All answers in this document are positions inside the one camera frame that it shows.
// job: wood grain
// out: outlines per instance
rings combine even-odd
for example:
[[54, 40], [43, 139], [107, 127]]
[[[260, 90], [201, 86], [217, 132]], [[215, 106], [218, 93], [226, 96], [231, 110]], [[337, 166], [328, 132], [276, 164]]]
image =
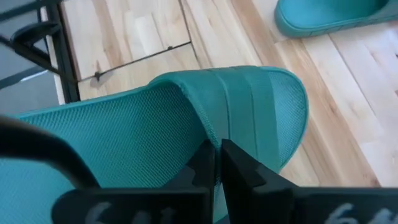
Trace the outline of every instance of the wood grain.
[[79, 83], [82, 100], [132, 90], [148, 84], [157, 75], [179, 70], [199, 69], [191, 45], [185, 45], [146, 60], [126, 65], [101, 77]]
[[374, 172], [301, 40], [276, 44], [286, 67], [307, 89], [310, 121], [303, 148], [321, 185], [378, 186]]
[[130, 90], [169, 71], [288, 68], [305, 85], [310, 117], [281, 175], [307, 186], [398, 186], [398, 22], [292, 40], [275, 26], [277, 0], [68, 2], [82, 77], [192, 40], [99, 83], [80, 83], [83, 99]]
[[189, 42], [178, 0], [65, 1], [63, 10], [81, 78]]

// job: metal bar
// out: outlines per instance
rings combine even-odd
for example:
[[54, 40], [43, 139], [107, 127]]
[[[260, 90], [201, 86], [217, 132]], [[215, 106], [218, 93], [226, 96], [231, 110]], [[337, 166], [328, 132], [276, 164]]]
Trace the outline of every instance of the metal bar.
[[40, 10], [40, 8], [51, 5], [51, 4], [58, 4], [63, 0], [41, 0], [41, 1], [34, 1], [23, 6], [15, 7], [14, 9], [8, 10], [0, 14], [0, 22], [6, 21], [16, 16], [20, 16], [27, 12], [33, 10]]
[[116, 67], [113, 67], [113, 68], [108, 69], [107, 71], [96, 72], [96, 73], [94, 74], [94, 77], [99, 81], [100, 78], [101, 78], [101, 76], [107, 74], [108, 72], [115, 71], [115, 70], [117, 70], [117, 69], [119, 69], [119, 68], [122, 68], [122, 67], [125, 67], [125, 66], [127, 66], [127, 65], [131, 65], [131, 64], [134, 64], [134, 63], [136, 63], [136, 62], [140, 62], [140, 61], [142, 61], [142, 60], [145, 60], [145, 59], [148, 59], [148, 58], [151, 58], [151, 57], [155, 57], [156, 55], [160, 55], [160, 54], [162, 54], [162, 53], [166, 53], [166, 52], [168, 52], [168, 51], [177, 49], [177, 48], [179, 48], [179, 47], [183, 47], [183, 46], [188, 45], [188, 44], [191, 44], [191, 41], [188, 41], [188, 42], [186, 42], [186, 43], [182, 43], [182, 44], [177, 45], [177, 46], [175, 46], [175, 47], [170, 46], [170, 47], [168, 47], [167, 49], [162, 50], [162, 51], [160, 51], [160, 52], [156, 52], [156, 53], [154, 53], [154, 54], [151, 54], [151, 55], [148, 55], [148, 56], [139, 58], [139, 59], [137, 59], [137, 60], [133, 60], [133, 61], [131, 61], [131, 62], [124, 63], [124, 64], [122, 64], [122, 65], [118, 65], [118, 66], [116, 66]]
[[0, 157], [46, 162], [78, 189], [100, 188], [90, 168], [65, 140], [5, 116], [0, 116], [0, 136]]
[[28, 47], [23, 46], [22, 44], [18, 44], [18, 43], [12, 44], [7, 38], [5, 38], [2, 35], [0, 35], [0, 43], [4, 44], [6, 47], [9, 47], [13, 51], [15, 51], [15, 53], [26, 58], [27, 60], [30, 60], [31, 62], [34, 62], [37, 65], [39, 65], [47, 70], [50, 70], [51, 72], [62, 75], [62, 72], [58, 71], [56, 68], [53, 68], [53, 66], [51, 66], [51, 64], [49, 63], [49, 58], [47, 60], [47, 58], [42, 58], [42, 57], [38, 56], [33, 51], [31, 51]]
[[[37, 22], [44, 22], [43, 18], [42, 18], [42, 12], [41, 12], [41, 8], [36, 10], [37, 13]], [[47, 52], [50, 52], [49, 50], [49, 44], [47, 43], [45, 37], [43, 38], [44, 44], [45, 44], [45, 49], [47, 50]]]
[[60, 5], [51, 5], [46, 7], [49, 21], [57, 22], [61, 25], [59, 32], [52, 36], [55, 56], [57, 58], [58, 69], [64, 74], [61, 76], [62, 89], [66, 103], [80, 101], [78, 82], [68, 82], [69, 80], [76, 80], [75, 70], [72, 66], [70, 58], [70, 48], [68, 39], [66, 38], [66, 31], [64, 29], [64, 21], [60, 15]]
[[27, 70], [24, 70], [22, 72], [19, 72], [15, 75], [11, 75], [10, 77], [7, 78], [3, 78], [2, 80], [0, 80], [0, 90], [2, 90], [3, 88], [15, 85], [19, 82], [23, 82], [25, 80], [30, 79], [30, 77], [36, 76], [38, 74], [41, 73], [45, 73], [46, 69], [40, 67], [40, 66], [35, 66], [32, 68], [28, 68]]

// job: teal sandal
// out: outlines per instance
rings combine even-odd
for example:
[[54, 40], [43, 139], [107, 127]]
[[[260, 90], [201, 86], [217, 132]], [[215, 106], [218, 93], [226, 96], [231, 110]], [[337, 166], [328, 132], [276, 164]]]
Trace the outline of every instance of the teal sandal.
[[[135, 90], [19, 119], [66, 140], [102, 187], [161, 187], [206, 139], [218, 149], [232, 139], [280, 171], [302, 140], [308, 102], [286, 70], [234, 67], [167, 73]], [[45, 164], [1, 159], [1, 223], [50, 223], [53, 203], [72, 188]], [[226, 214], [218, 183], [214, 221]]]
[[279, 0], [277, 27], [288, 37], [310, 37], [398, 19], [398, 0]]

